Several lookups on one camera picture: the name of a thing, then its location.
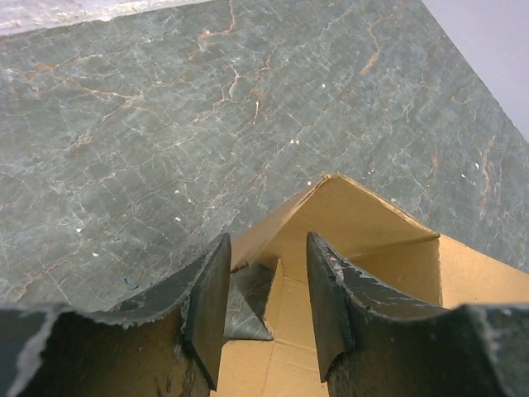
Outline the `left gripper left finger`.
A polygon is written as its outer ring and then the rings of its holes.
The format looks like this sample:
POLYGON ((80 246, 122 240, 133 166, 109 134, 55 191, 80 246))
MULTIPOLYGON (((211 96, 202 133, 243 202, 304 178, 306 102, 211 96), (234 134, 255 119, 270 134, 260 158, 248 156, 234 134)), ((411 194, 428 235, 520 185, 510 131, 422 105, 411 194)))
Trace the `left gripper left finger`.
POLYGON ((1 307, 4 396, 207 396, 217 388, 231 239, 108 311, 1 307))

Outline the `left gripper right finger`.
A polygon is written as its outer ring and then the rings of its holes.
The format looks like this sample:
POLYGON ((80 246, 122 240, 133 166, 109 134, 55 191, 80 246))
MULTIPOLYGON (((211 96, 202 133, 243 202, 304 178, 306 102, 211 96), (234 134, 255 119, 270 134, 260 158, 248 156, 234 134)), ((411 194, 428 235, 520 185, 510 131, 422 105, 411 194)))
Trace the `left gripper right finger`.
POLYGON ((526 304, 444 309, 413 298, 307 235, 320 378, 332 396, 525 396, 526 304))

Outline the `brown cardboard box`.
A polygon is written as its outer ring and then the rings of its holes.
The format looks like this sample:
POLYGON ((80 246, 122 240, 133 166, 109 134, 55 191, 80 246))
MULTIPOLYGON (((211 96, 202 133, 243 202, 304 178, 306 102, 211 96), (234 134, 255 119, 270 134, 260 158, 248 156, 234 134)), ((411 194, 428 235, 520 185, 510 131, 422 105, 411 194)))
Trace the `brown cardboard box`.
POLYGON ((307 235, 385 284, 429 304, 526 304, 528 277, 342 175, 328 175, 235 239, 235 296, 219 396, 332 396, 320 378, 307 235))

